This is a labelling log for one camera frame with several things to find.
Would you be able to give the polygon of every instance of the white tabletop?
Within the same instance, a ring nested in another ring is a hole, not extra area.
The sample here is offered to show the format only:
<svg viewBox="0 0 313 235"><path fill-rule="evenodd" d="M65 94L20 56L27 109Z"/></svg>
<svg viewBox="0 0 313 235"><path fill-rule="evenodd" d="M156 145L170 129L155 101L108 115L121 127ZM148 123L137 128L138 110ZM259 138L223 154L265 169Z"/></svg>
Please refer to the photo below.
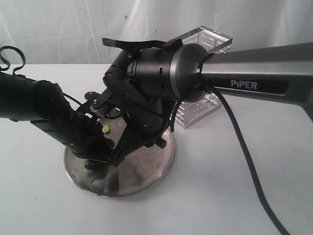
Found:
<svg viewBox="0 0 313 235"><path fill-rule="evenodd" d="M108 65L26 65L84 101L102 92ZM265 195L291 234L313 231L313 123L297 106L226 96ZM67 177L64 147L29 122L0 120L0 234L278 235L264 212L231 122L220 108L184 130L156 185L122 198L82 191Z"/></svg>

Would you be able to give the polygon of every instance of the piper logo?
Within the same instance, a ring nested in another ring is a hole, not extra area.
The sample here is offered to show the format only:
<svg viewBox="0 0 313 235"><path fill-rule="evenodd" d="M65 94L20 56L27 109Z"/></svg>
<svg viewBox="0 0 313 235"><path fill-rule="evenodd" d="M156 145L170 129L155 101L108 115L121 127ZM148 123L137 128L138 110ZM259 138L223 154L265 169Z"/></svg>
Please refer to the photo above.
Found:
<svg viewBox="0 0 313 235"><path fill-rule="evenodd" d="M230 86L234 88L256 90L258 84L256 82L251 82L251 81L230 80Z"/></svg>

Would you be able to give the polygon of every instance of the round metal base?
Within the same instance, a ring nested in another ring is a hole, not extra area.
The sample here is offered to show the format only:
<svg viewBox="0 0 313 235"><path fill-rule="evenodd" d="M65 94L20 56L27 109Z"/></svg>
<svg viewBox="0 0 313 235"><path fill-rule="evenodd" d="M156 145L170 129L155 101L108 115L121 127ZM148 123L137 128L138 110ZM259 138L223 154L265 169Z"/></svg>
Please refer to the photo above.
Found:
<svg viewBox="0 0 313 235"><path fill-rule="evenodd" d="M125 122L122 118L101 120L110 126L106 137L115 142L121 136ZM168 170L174 157L174 140L167 130L163 134L167 145L142 147L125 157L118 167L102 164L96 170L87 170L85 161L65 149L64 163L67 175L79 188L104 197L131 195L155 184Z"/></svg>

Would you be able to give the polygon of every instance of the white curtain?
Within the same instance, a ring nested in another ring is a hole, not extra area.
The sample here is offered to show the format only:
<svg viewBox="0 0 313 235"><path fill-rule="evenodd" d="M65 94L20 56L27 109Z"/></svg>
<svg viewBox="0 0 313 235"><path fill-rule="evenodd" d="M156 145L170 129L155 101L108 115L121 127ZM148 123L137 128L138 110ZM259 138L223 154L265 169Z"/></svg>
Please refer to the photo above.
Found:
<svg viewBox="0 0 313 235"><path fill-rule="evenodd" d="M0 46L30 64L106 64L120 50L103 37L166 41L200 25L232 51L313 42L313 0L0 0Z"/></svg>

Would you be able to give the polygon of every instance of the metal wire basket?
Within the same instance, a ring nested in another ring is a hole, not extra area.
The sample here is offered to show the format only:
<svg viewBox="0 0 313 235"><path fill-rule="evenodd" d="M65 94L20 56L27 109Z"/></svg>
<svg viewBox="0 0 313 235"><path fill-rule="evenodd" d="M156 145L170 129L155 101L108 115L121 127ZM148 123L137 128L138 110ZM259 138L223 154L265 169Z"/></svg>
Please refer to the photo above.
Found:
<svg viewBox="0 0 313 235"><path fill-rule="evenodd" d="M177 38L181 38L184 44L198 43L210 53L226 53L233 40L205 26L195 28ZM214 94L207 94L196 103L182 102L176 114L176 123L186 129L221 106L220 100Z"/></svg>

